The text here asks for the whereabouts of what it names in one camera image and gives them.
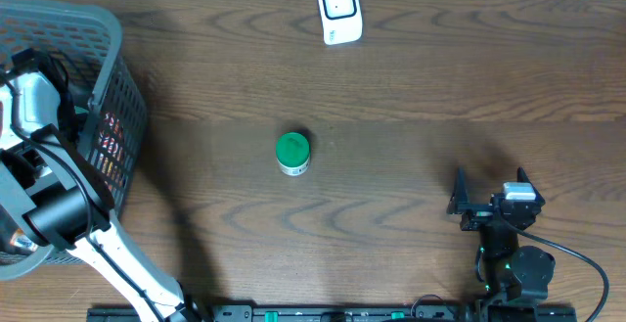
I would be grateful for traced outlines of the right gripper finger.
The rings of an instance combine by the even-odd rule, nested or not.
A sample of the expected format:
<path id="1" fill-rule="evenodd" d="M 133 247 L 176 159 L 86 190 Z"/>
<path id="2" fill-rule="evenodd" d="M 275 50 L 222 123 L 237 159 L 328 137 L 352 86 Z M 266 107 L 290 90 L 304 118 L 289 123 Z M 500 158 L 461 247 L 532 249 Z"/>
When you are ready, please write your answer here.
<path id="1" fill-rule="evenodd" d="M 524 201 L 533 201 L 538 204 L 539 207 L 542 207 L 545 204 L 544 198 L 541 196 L 539 191 L 535 188 L 535 186 L 529 180 L 526 172 L 522 167 L 519 167 L 516 171 L 517 182 L 522 183 L 524 185 L 524 190 L 522 191 L 521 198 Z"/>
<path id="2" fill-rule="evenodd" d="M 457 169 L 453 192 L 449 200 L 446 212 L 448 214 L 463 214 L 470 209 L 469 193 L 466 186 L 464 171 Z"/>

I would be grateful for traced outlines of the green lid jar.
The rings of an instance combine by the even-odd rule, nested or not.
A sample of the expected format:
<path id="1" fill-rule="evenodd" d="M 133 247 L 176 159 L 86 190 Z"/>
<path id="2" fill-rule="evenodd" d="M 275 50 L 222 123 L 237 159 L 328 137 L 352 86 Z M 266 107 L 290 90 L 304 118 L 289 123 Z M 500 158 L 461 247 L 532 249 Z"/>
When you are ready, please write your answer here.
<path id="1" fill-rule="evenodd" d="M 299 176 L 309 167 L 311 149 L 307 138 L 298 132 L 283 134 L 276 143 L 279 169 L 288 176 Z"/>

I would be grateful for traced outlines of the red orange snack bag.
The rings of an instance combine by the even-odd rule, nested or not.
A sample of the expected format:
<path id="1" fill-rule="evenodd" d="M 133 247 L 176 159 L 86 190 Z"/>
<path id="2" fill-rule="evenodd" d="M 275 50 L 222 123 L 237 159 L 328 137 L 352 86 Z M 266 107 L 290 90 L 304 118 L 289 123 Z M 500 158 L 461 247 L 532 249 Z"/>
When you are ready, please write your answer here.
<path id="1" fill-rule="evenodd" d="M 122 121 L 113 112 L 104 115 L 105 129 L 100 131 L 98 143 L 100 165 L 98 168 L 107 177 L 106 184 L 115 196 L 125 185 L 124 163 L 124 126 Z"/>

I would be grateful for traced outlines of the small orange box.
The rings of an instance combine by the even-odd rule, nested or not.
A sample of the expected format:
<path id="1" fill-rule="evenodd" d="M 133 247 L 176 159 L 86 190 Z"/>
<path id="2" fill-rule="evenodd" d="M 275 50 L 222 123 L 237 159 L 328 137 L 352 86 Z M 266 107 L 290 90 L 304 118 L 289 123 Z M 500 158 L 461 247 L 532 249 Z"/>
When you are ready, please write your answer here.
<path id="1" fill-rule="evenodd" d="M 38 250 L 38 246 L 25 235 L 22 229 L 17 229 L 14 232 L 9 243 L 15 248 L 29 252 L 36 252 Z"/>

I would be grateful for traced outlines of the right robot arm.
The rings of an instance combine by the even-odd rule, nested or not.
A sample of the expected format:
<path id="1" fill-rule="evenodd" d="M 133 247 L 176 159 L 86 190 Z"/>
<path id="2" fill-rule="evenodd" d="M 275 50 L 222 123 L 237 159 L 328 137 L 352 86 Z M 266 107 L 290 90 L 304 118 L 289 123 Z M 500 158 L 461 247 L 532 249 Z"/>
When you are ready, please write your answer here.
<path id="1" fill-rule="evenodd" d="M 461 217 L 463 231 L 479 233 L 475 275 L 487 294 L 459 310 L 459 321 L 537 321 L 538 304 L 548 297 L 556 260 L 535 246 L 522 246 L 518 236 L 531 226 L 545 204 L 525 171 L 487 203 L 470 200 L 466 177 L 457 170 L 449 214 Z"/>

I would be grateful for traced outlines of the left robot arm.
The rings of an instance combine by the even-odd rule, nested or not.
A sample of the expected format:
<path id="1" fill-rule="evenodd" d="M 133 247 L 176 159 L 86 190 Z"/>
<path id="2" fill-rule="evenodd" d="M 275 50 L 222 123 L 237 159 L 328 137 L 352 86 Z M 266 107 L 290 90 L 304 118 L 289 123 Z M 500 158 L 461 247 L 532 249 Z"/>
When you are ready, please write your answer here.
<path id="1" fill-rule="evenodd" d="M 210 320 L 123 229 L 105 180 L 72 143 L 76 120 L 64 65 L 33 49 L 15 54 L 1 73 L 1 208 L 38 251 L 94 268 L 140 320 Z"/>

